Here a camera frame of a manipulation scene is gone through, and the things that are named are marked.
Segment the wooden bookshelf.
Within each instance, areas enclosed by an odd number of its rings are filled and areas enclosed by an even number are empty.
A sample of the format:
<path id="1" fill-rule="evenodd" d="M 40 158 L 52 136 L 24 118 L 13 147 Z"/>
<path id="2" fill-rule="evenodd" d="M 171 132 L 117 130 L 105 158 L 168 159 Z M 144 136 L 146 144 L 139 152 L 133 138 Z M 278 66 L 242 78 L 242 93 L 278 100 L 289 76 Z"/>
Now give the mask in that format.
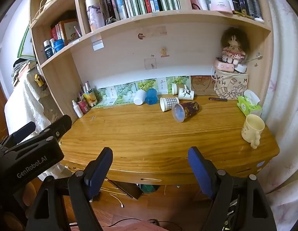
<path id="1" fill-rule="evenodd" d="M 38 64 L 62 114 L 77 119 L 72 101 L 89 83 L 105 100 L 115 93 L 131 96 L 140 82 L 169 93 L 175 82 L 196 85 L 213 75 L 221 55 L 221 37 L 229 27 L 248 36 L 248 84 L 263 100 L 273 58 L 273 31 L 268 0 L 259 0 L 264 23 L 238 15 L 194 10 L 180 0 L 180 10 L 149 13 L 90 30 L 86 0 L 30 0 L 30 30 Z M 43 43 L 64 15 L 76 16 L 81 36 L 52 57 Z"/>

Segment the printed canvas bag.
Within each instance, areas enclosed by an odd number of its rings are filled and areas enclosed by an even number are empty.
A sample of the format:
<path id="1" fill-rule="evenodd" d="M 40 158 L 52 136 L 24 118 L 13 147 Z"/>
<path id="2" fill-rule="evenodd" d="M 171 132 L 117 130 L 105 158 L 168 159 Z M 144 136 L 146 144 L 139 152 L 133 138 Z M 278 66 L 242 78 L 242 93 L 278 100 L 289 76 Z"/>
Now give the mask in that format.
<path id="1" fill-rule="evenodd" d="M 214 91 L 221 99 L 236 100 L 243 96 L 248 87 L 248 74 L 215 70 Z"/>

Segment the yellow juice carton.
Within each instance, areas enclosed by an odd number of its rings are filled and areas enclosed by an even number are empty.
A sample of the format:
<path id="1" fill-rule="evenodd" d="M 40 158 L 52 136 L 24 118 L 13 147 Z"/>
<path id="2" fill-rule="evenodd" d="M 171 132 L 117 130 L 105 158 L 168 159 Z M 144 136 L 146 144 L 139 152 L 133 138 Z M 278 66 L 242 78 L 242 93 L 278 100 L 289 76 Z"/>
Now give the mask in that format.
<path id="1" fill-rule="evenodd" d="M 85 83 L 83 89 L 84 89 L 83 96 L 84 96 L 85 100 L 87 101 L 88 105 L 90 107 L 96 106 L 98 104 L 97 98 L 96 98 L 96 95 L 95 95 L 93 89 L 90 87 L 89 82 Z"/>

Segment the white cylinder vase box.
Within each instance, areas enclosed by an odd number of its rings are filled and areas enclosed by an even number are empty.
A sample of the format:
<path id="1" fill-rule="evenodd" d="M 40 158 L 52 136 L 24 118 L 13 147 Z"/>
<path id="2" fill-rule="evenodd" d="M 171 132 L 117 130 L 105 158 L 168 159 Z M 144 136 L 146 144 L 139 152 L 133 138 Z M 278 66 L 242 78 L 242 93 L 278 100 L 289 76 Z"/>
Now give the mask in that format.
<path id="1" fill-rule="evenodd" d="M 95 31 L 105 26 L 100 0 L 86 0 L 85 6 L 90 30 Z"/>

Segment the grape picture calendar cards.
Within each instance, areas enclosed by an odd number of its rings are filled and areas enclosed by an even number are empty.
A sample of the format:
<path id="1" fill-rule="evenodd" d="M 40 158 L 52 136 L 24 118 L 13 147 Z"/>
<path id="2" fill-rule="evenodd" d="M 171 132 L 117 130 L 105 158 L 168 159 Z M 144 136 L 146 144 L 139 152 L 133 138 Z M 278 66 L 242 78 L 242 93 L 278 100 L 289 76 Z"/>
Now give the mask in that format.
<path id="1" fill-rule="evenodd" d="M 95 108 L 133 104 L 133 99 L 138 90 L 144 90 L 146 92 L 148 89 L 153 88 L 157 91 L 158 95 L 172 94 L 172 84 L 186 85 L 190 89 L 191 76 L 151 78 L 93 89 L 98 101 Z"/>

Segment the green tissue box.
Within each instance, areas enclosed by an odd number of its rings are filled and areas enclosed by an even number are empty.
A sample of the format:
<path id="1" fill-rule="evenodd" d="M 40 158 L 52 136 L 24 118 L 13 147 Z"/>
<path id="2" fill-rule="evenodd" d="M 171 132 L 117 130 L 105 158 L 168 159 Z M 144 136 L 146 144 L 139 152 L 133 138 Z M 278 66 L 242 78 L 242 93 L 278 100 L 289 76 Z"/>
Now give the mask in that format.
<path id="1" fill-rule="evenodd" d="M 245 116 L 254 114 L 260 117 L 262 107 L 259 103 L 259 97 L 252 90 L 246 90 L 243 96 L 238 97 L 237 106 Z"/>

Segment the brown white paper cup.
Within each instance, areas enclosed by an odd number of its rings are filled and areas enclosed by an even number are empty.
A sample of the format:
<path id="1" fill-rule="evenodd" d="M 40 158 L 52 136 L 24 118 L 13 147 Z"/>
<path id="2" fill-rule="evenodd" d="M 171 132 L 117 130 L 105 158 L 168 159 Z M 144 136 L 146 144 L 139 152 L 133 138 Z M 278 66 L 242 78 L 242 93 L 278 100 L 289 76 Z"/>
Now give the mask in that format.
<path id="1" fill-rule="evenodd" d="M 177 95 L 180 88 L 187 89 L 187 86 L 185 84 L 172 84 L 172 95 Z"/>

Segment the brown haired doll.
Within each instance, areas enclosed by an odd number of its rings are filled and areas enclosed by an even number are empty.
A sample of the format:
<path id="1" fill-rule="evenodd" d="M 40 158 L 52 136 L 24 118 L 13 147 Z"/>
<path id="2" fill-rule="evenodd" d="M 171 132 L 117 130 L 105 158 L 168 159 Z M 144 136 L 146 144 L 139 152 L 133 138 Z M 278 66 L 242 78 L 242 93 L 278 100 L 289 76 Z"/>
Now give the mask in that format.
<path id="1" fill-rule="evenodd" d="M 237 65 L 250 52 L 248 36 L 240 28 L 230 27 L 224 31 L 221 38 L 222 61 Z"/>

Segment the red can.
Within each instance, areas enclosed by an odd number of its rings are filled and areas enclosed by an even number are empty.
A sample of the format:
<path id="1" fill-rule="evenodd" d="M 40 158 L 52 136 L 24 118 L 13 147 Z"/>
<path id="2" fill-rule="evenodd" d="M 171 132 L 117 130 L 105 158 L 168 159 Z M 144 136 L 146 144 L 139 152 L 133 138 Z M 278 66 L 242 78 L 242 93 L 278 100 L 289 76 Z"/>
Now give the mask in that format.
<path id="1" fill-rule="evenodd" d="M 77 102 L 77 104 L 84 115 L 90 110 L 90 107 L 87 104 L 86 100 L 81 100 Z"/>

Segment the cream ceramic mug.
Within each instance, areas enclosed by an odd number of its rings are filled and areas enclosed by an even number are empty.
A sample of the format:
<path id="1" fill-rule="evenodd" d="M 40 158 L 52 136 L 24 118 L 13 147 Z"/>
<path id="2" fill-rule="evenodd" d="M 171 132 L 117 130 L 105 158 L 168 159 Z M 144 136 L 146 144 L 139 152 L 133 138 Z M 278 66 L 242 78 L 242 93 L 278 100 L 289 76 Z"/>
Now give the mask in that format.
<path id="1" fill-rule="evenodd" d="M 246 116 L 242 127 L 242 138 L 250 143 L 253 149 L 257 149 L 260 144 L 261 134 L 265 128 L 264 121 L 257 115 L 249 114 Z"/>

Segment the white small bottle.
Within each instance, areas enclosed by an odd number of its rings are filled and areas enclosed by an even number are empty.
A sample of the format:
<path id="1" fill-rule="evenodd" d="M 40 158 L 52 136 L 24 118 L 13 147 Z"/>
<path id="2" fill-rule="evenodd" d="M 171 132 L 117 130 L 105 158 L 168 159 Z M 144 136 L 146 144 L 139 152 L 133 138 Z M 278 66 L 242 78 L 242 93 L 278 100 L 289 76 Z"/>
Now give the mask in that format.
<path id="1" fill-rule="evenodd" d="M 77 117 L 82 118 L 84 114 L 81 111 L 81 108 L 79 107 L 79 105 L 74 100 L 72 101 L 72 105 L 73 105 L 74 111 L 76 112 Z"/>

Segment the grey checked paper cup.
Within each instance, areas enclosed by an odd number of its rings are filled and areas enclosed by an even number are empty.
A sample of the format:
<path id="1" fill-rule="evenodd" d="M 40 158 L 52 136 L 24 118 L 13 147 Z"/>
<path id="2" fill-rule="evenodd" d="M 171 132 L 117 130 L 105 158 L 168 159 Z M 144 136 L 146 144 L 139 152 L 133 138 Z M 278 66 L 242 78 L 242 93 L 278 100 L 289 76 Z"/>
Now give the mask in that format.
<path id="1" fill-rule="evenodd" d="M 179 98 L 177 98 L 177 97 L 169 97 L 169 98 L 161 97 L 160 98 L 160 107 L 163 112 L 171 110 L 172 106 L 175 103 L 179 103 Z"/>

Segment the pink case on bag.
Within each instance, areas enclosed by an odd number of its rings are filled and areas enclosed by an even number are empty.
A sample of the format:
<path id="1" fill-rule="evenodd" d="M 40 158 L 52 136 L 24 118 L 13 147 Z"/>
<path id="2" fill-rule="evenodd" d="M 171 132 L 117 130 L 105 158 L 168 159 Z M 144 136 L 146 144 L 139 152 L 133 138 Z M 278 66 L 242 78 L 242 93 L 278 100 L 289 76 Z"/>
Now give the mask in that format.
<path id="1" fill-rule="evenodd" d="M 216 70 L 233 73 L 235 66 L 230 63 L 221 62 L 218 59 L 215 60 L 214 67 Z"/>

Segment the black pen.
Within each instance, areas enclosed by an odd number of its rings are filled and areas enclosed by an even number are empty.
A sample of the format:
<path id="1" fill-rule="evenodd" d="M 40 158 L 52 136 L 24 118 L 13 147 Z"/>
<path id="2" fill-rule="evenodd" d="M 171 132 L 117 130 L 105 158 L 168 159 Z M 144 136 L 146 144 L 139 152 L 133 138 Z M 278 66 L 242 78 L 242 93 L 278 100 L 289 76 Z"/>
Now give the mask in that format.
<path id="1" fill-rule="evenodd" d="M 211 101 L 223 101 L 223 102 L 227 102 L 228 101 L 227 99 L 223 99 L 223 98 L 212 98 L 212 97 L 209 97 L 208 99 L 211 100 Z"/>

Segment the blue plastic cup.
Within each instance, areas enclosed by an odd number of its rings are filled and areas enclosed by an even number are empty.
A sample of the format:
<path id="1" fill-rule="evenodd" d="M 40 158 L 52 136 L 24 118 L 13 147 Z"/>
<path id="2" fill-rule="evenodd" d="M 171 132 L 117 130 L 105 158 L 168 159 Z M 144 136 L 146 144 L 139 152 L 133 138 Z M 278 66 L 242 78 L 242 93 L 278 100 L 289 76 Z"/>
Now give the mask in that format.
<path id="1" fill-rule="evenodd" d="M 149 88 L 146 92 L 145 103 L 148 105 L 153 105 L 156 104 L 157 101 L 157 91 L 154 88 Z"/>

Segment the brown cardboard sheet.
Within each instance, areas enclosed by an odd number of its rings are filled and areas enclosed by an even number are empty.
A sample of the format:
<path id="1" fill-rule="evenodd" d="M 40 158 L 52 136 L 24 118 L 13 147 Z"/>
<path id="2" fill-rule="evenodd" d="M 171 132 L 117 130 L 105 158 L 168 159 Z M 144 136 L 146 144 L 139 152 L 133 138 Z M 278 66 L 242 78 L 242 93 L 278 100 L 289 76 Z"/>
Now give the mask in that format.
<path id="1" fill-rule="evenodd" d="M 211 76 L 191 76 L 191 89 L 196 96 L 216 94 Z"/>

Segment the white plastic cup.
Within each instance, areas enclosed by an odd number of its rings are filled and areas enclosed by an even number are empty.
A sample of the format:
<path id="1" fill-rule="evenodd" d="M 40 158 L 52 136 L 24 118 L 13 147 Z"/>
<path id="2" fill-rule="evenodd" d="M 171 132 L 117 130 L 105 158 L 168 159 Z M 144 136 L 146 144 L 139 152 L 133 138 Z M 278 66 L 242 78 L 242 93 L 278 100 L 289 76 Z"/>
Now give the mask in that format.
<path id="1" fill-rule="evenodd" d="M 135 97 L 133 99 L 133 103 L 135 105 L 142 105 L 146 98 L 146 91 L 139 89 L 137 90 Z"/>

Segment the white floral curtain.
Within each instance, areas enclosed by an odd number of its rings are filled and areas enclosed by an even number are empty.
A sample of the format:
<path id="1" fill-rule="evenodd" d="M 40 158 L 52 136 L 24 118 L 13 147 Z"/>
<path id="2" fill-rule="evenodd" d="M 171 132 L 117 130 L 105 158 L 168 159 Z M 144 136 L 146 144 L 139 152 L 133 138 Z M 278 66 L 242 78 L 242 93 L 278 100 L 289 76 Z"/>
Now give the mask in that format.
<path id="1" fill-rule="evenodd" d="M 280 153 L 259 172 L 277 230 L 298 230 L 298 16 L 286 0 L 268 0 L 273 64 L 264 119 Z"/>

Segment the panda print paper cup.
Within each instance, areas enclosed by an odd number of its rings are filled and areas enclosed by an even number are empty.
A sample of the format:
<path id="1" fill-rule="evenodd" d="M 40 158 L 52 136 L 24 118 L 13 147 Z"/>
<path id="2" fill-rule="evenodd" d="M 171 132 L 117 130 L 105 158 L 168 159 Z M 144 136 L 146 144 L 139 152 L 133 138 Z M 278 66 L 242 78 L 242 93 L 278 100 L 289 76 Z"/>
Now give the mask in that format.
<path id="1" fill-rule="evenodd" d="M 193 100 L 194 91 L 185 88 L 180 88 L 178 92 L 178 98 L 180 100 Z"/>

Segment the dark patterned paper cup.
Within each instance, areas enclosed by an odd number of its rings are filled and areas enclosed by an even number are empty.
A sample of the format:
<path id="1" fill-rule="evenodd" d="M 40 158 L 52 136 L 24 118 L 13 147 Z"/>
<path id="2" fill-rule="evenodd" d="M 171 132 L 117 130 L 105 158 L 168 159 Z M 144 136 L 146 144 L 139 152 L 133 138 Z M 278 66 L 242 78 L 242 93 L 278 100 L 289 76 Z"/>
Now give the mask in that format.
<path id="1" fill-rule="evenodd" d="M 200 105 L 196 101 L 175 103 L 172 106 L 172 114 L 174 119 L 182 123 L 186 119 L 193 117 L 200 110 Z"/>

